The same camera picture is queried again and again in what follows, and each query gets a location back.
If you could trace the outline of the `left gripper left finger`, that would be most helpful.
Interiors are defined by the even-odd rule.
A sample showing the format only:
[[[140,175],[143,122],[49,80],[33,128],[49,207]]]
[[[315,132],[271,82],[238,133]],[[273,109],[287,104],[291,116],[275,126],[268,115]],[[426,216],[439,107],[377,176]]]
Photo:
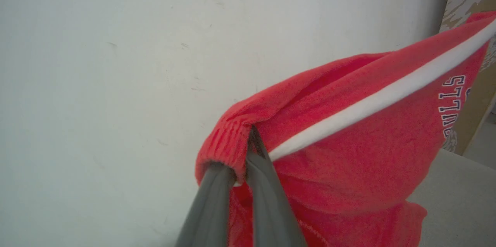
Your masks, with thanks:
[[[219,162],[207,167],[181,228],[176,247],[226,247],[234,171]]]

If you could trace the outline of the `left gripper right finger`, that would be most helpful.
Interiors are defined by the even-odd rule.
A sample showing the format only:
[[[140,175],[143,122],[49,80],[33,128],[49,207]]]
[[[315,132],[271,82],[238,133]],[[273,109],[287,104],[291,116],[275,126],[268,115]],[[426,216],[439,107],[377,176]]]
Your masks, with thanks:
[[[253,245],[306,247],[305,237],[255,126],[250,129],[248,139],[246,182],[253,194]]]

